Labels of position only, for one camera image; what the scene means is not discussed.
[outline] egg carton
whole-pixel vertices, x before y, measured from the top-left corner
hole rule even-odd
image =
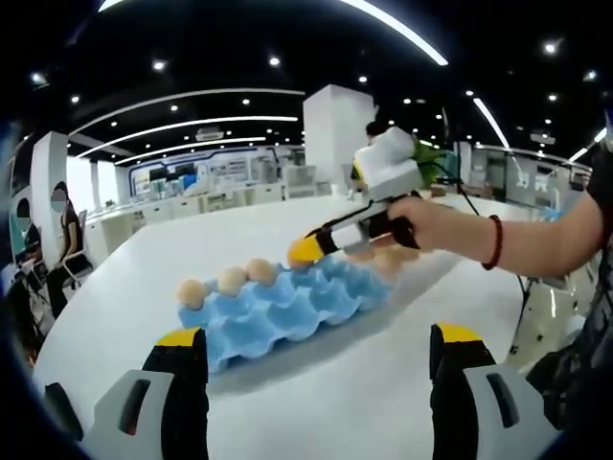
[[[179,310],[184,328],[206,331],[210,373],[222,371],[234,357],[262,357],[278,340],[304,340],[322,323],[342,324],[358,311],[383,305],[389,295],[369,269],[330,257],[305,271],[279,264],[278,272],[273,286],[247,282],[237,297],[207,282],[212,293],[203,308]]]

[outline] woman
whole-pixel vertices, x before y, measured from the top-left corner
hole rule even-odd
[[[80,228],[79,217],[75,212],[73,203],[68,197],[68,188],[65,182],[59,182],[51,195],[51,205],[54,210],[61,212],[60,223],[64,236],[64,248],[61,252],[59,262],[49,272],[47,276],[47,288],[49,290],[49,302],[54,318],[64,310],[68,301],[64,295],[63,286],[70,274],[64,268],[63,261],[68,256],[75,254],[83,249],[83,231]],[[84,255],[79,255],[74,259],[66,261],[68,269],[72,273],[78,273],[91,266]]]
[[[575,342],[545,356],[528,375],[541,392],[546,415],[558,428],[579,423],[584,402],[595,385],[611,375],[613,365],[612,270],[613,148],[597,155],[587,193],[557,222],[500,222],[457,212],[433,202],[406,197],[389,209],[390,219],[408,218],[418,245],[444,249],[484,264],[528,277],[565,275],[602,250],[602,264],[592,307]],[[383,237],[376,245],[393,242]]]

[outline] white table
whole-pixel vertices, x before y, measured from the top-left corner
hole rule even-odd
[[[442,199],[467,209],[458,196]],[[525,211],[474,199],[483,214]],[[177,286],[212,279],[253,257],[284,261],[291,241],[355,207],[340,197],[296,199],[145,227],[100,266],[51,330],[34,369],[58,381],[85,429],[98,399],[141,368],[162,335],[180,328]],[[213,379],[209,448],[215,460],[430,458],[430,326],[462,324],[504,359],[520,312],[509,273],[445,252],[410,265],[392,305]]]

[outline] chair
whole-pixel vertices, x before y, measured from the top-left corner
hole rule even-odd
[[[68,273],[68,275],[70,275],[70,278],[68,278],[66,280],[66,282],[64,283],[64,287],[66,288],[67,286],[70,285],[76,285],[77,287],[81,287],[82,282],[81,280],[84,278],[87,278],[92,271],[94,271],[94,266],[92,266],[91,261],[89,262],[89,266],[87,268],[84,268],[83,270],[81,270],[78,273],[73,273],[70,268],[68,268],[67,262],[71,261],[73,259],[75,259],[78,256],[86,256],[86,244],[85,244],[85,221],[87,220],[87,210],[85,211],[81,211],[79,213],[79,227],[81,229],[81,233],[82,233],[82,238],[83,238],[83,249],[81,251],[77,251],[74,254],[71,254],[69,256],[64,257],[63,261],[61,261],[61,264],[63,265],[64,269],[66,270],[66,272]]]

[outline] tabletop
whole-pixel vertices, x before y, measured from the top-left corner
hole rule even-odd
[[[460,196],[438,201],[468,212]],[[483,214],[527,211],[473,199]],[[58,381],[87,429],[100,397],[179,329],[175,292],[263,257],[284,263],[306,231],[359,206],[323,196],[235,208],[143,228],[77,291],[40,352],[39,389]],[[429,458],[430,326],[453,322],[505,358],[521,310],[514,276],[436,251],[409,264],[389,306],[230,369],[209,384],[209,448],[218,459]]]

